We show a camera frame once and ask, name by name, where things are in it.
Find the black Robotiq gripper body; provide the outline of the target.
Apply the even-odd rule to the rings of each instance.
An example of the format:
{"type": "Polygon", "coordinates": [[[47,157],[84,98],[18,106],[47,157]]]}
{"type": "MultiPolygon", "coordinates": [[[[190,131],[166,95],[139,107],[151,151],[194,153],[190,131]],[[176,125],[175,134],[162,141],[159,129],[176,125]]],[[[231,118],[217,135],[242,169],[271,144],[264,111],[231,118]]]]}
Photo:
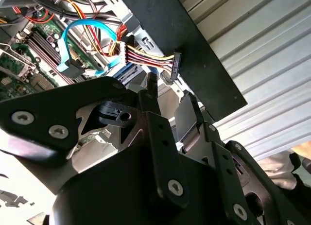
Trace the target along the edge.
{"type": "Polygon", "coordinates": [[[71,178],[52,207],[53,225],[230,225],[216,174],[206,163],[180,155],[190,191],[186,208],[156,198],[148,149],[134,147],[71,178]]]}

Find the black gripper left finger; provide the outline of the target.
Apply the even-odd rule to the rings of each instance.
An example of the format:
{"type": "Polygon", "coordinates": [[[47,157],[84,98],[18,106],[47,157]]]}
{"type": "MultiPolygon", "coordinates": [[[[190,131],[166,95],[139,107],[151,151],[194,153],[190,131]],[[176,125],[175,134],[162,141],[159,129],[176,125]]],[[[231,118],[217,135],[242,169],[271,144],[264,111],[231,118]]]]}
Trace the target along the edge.
{"type": "Polygon", "coordinates": [[[57,167],[66,163],[79,138],[112,125],[120,130],[117,154],[134,147],[148,149],[156,198],[183,209],[189,202],[188,187],[155,91],[153,83],[133,92],[118,80],[103,77],[3,101],[0,129],[8,141],[4,150],[57,167]]]}

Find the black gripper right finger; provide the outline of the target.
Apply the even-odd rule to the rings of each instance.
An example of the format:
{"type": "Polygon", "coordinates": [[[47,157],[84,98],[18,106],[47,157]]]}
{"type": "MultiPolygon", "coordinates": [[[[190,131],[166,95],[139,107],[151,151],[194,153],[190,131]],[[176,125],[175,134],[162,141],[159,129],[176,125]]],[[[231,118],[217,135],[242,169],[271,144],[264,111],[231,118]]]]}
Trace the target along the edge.
{"type": "Polygon", "coordinates": [[[223,143],[203,118],[196,97],[187,93],[175,111],[180,152],[212,169],[226,225],[303,225],[305,218],[272,182],[244,147],[223,143]]]}

